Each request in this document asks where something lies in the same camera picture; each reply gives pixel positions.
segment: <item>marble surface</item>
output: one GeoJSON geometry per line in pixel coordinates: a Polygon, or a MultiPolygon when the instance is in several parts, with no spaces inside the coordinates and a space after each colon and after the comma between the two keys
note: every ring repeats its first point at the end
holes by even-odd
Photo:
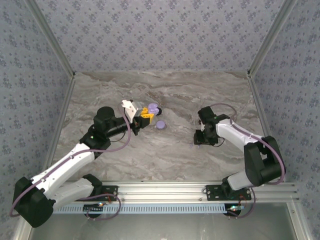
{"type": "MultiPolygon", "coordinates": [[[[91,173],[101,180],[221,180],[244,168],[243,153],[230,142],[220,147],[192,146],[198,110],[213,103],[228,103],[238,111],[237,123],[263,134],[251,90],[244,74],[209,71],[180,72],[90,72],[77,73],[68,111],[53,162],[67,154],[93,123],[103,106],[117,109],[121,100],[133,99],[143,106],[158,103],[162,115],[121,151],[104,153],[72,176],[91,173]],[[166,128],[155,128],[158,120],[166,128]]],[[[231,115],[231,109],[216,106],[216,114],[231,115]]],[[[113,142],[111,148],[127,140],[113,142]]]]}

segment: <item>purple disc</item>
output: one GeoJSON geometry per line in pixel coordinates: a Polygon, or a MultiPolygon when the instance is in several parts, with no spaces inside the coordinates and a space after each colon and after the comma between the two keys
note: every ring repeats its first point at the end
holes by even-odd
{"type": "Polygon", "coordinates": [[[159,113],[159,109],[158,108],[148,109],[148,114],[154,114],[156,116],[158,113],[159,113]]]}
{"type": "Polygon", "coordinates": [[[148,105],[148,110],[150,110],[150,109],[156,109],[158,107],[158,104],[156,104],[156,103],[150,103],[149,105],[148,105]]]}
{"type": "Polygon", "coordinates": [[[161,121],[161,120],[160,120],[160,121],[157,121],[157,122],[156,122],[155,126],[156,126],[157,129],[164,129],[165,126],[166,126],[166,124],[165,124],[164,121],[161,121]]]}

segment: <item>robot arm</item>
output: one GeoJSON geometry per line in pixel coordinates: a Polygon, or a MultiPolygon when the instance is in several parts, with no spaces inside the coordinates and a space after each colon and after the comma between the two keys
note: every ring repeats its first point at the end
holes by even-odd
{"type": "Polygon", "coordinates": [[[143,108],[139,102],[123,100],[122,107],[125,113],[123,117],[115,117],[111,107],[100,108],[93,118],[93,125],[67,155],[31,179],[22,177],[16,182],[13,202],[17,198],[20,200],[14,209],[32,227],[39,227],[46,222],[55,209],[102,193],[102,183],[91,174],[83,176],[75,183],[63,187],[61,185],[80,168],[98,158],[111,145],[110,137],[128,130],[124,117],[135,135],[148,126],[154,117],[154,114],[148,113],[148,109],[143,108]],[[35,184],[36,186],[22,196],[26,189],[35,184]]]}
{"type": "Polygon", "coordinates": [[[194,134],[195,145],[214,146],[218,143],[218,138],[224,138],[244,153],[245,169],[222,180],[221,188],[227,198],[234,196],[236,191],[257,187],[281,176],[282,169],[277,157],[261,143],[267,143],[282,161],[278,144],[273,137],[253,134],[234,123],[227,115],[217,116],[210,106],[202,108],[198,115],[201,130],[196,130],[194,134]]]}

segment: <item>floral wallpaper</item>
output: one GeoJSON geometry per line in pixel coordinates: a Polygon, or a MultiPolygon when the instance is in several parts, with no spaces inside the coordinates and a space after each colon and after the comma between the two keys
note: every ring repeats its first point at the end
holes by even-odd
{"type": "Polygon", "coordinates": [[[74,71],[247,70],[283,0],[38,0],[74,71]]]}
{"type": "Polygon", "coordinates": [[[15,182],[41,170],[67,75],[23,0],[0,4],[0,239],[11,239],[15,182]]]}
{"type": "Polygon", "coordinates": [[[287,180],[320,239],[320,2],[298,0],[254,77],[287,180]]]}

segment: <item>purple cable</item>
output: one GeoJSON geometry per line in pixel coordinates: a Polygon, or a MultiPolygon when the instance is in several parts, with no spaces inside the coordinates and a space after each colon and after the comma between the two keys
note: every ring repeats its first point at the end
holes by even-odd
{"type": "Polygon", "coordinates": [[[230,124],[231,126],[236,129],[238,132],[250,137],[250,138],[253,138],[254,140],[257,140],[258,142],[262,143],[263,145],[265,145],[272,153],[273,155],[276,157],[276,159],[278,160],[279,164],[280,164],[280,168],[281,168],[281,177],[278,181],[276,182],[269,182],[268,184],[270,185],[277,185],[277,184],[280,184],[284,181],[284,178],[285,178],[285,165],[284,163],[282,162],[282,159],[281,157],[279,156],[279,154],[276,152],[276,150],[273,149],[273,147],[271,147],[268,143],[266,143],[265,141],[263,141],[261,138],[258,138],[256,137],[255,135],[251,135],[251,133],[249,132],[246,132],[246,131],[243,131],[242,129],[238,128],[237,126],[233,125],[233,121],[237,118],[237,110],[227,104],[227,103],[223,103],[223,102],[219,102],[219,103],[215,103],[215,104],[212,104],[210,107],[213,107],[213,106],[217,106],[217,105],[224,105],[224,106],[227,106],[229,108],[231,108],[233,111],[234,111],[234,114],[230,117],[230,124]]]}
{"type": "Polygon", "coordinates": [[[280,184],[284,181],[284,178],[285,178],[285,165],[284,163],[282,162],[281,160],[281,157],[278,155],[278,153],[276,152],[276,150],[274,150],[274,148],[272,146],[270,146],[268,143],[266,143],[265,141],[263,141],[261,138],[259,137],[256,137],[255,135],[251,135],[249,134],[248,132],[245,132],[243,131],[242,129],[238,128],[237,126],[233,125],[233,121],[232,119],[230,119],[230,124],[231,126],[236,129],[238,132],[250,137],[250,138],[253,138],[254,140],[257,140],[258,142],[262,143],[263,145],[265,145],[272,153],[273,155],[275,155],[276,159],[278,160],[279,164],[280,164],[280,168],[281,168],[281,177],[278,181],[276,182],[269,182],[268,184],[270,185],[277,185],[277,184],[280,184]]]}
{"type": "Polygon", "coordinates": [[[111,216],[108,216],[108,217],[103,217],[103,218],[92,218],[92,217],[89,217],[89,212],[93,207],[90,207],[88,209],[88,211],[86,211],[86,217],[88,218],[88,220],[93,220],[93,221],[110,220],[110,219],[113,219],[114,217],[116,217],[120,213],[120,210],[121,210],[120,198],[117,195],[114,195],[114,194],[111,194],[111,193],[104,193],[104,194],[100,194],[100,195],[96,195],[96,196],[88,196],[88,197],[80,198],[79,200],[85,201],[85,200],[91,200],[91,199],[96,199],[96,198],[100,198],[100,197],[106,197],[106,196],[114,197],[119,202],[119,207],[118,207],[117,211],[115,212],[115,214],[113,214],[111,216]]]}
{"type": "Polygon", "coordinates": [[[121,105],[118,106],[118,109],[120,110],[120,113],[125,121],[126,127],[128,129],[128,138],[126,140],[126,142],[120,146],[117,147],[115,149],[110,149],[110,150],[101,150],[101,149],[87,149],[87,150],[82,150],[82,151],[78,151],[74,154],[72,154],[71,156],[67,157],[65,160],[63,160],[62,162],[60,162],[57,166],[55,166],[51,171],[49,171],[46,175],[43,176],[42,179],[40,179],[39,181],[35,182],[34,184],[32,184],[30,187],[28,187],[26,190],[24,190],[13,202],[11,208],[10,208],[10,212],[9,215],[10,217],[14,218],[14,217],[18,217],[20,216],[20,214],[13,214],[14,209],[17,205],[17,203],[21,200],[21,198],[23,198],[24,195],[26,195],[31,189],[33,189],[35,186],[37,186],[38,184],[40,184],[42,182],[42,180],[47,179],[53,172],[55,172],[58,168],[60,168],[63,164],[65,164],[66,162],[68,162],[70,159],[73,159],[74,157],[78,156],[79,154],[83,154],[83,153],[88,153],[88,152],[93,152],[93,153],[112,153],[112,152],[116,152],[119,151],[123,148],[125,148],[130,141],[131,138],[131,131],[130,131],[130,124],[129,121],[125,115],[125,113],[122,111],[122,107],[121,105]]]}
{"type": "Polygon", "coordinates": [[[234,215],[238,219],[243,219],[243,218],[247,217],[248,215],[250,215],[253,212],[253,210],[255,209],[255,206],[256,206],[256,194],[255,194],[255,191],[254,191],[253,188],[250,188],[250,189],[251,189],[252,194],[253,194],[253,204],[252,204],[252,207],[250,208],[250,210],[245,215],[242,215],[242,216],[238,216],[237,214],[235,214],[232,211],[227,211],[229,214],[234,215]]]}
{"type": "MultiPolygon", "coordinates": [[[[250,138],[253,138],[254,140],[257,140],[257,141],[260,142],[260,143],[262,143],[263,145],[265,145],[265,146],[275,155],[276,159],[278,160],[278,162],[279,162],[279,164],[280,164],[281,177],[280,177],[280,179],[279,179],[278,181],[276,181],[276,182],[269,182],[268,184],[270,184],[270,185],[277,185],[277,184],[282,183],[283,180],[284,180],[284,178],[285,178],[285,165],[284,165],[284,163],[282,162],[281,157],[278,155],[278,153],[273,149],[273,147],[271,147],[268,143],[266,143],[265,141],[263,141],[261,138],[258,138],[258,137],[254,136],[254,135],[251,135],[251,133],[248,133],[248,132],[246,132],[246,131],[243,131],[242,129],[238,128],[237,126],[235,126],[235,125],[233,124],[233,120],[235,120],[235,119],[237,118],[237,115],[238,115],[237,110],[236,110],[233,106],[231,106],[231,105],[229,105],[229,104],[227,104],[227,103],[219,102],[219,103],[214,103],[214,104],[212,104],[210,107],[218,106],[218,105],[227,106],[227,107],[231,108],[231,109],[234,111],[234,114],[230,117],[230,124],[231,124],[231,126],[232,126],[234,129],[236,129],[238,132],[240,132],[240,133],[242,133],[242,134],[244,134],[244,135],[246,135],[246,136],[248,136],[248,137],[250,137],[250,138]]],[[[252,211],[253,211],[254,208],[255,208],[255,205],[256,205],[256,194],[255,194],[253,188],[251,188],[251,191],[252,191],[252,194],[253,194],[253,204],[252,204],[251,209],[250,209],[245,215],[243,215],[243,216],[238,216],[238,215],[236,215],[235,213],[233,213],[233,212],[231,212],[231,211],[228,211],[228,213],[230,213],[230,214],[232,214],[232,215],[235,215],[238,219],[245,218],[245,217],[247,217],[249,214],[251,214],[252,211]]]]}

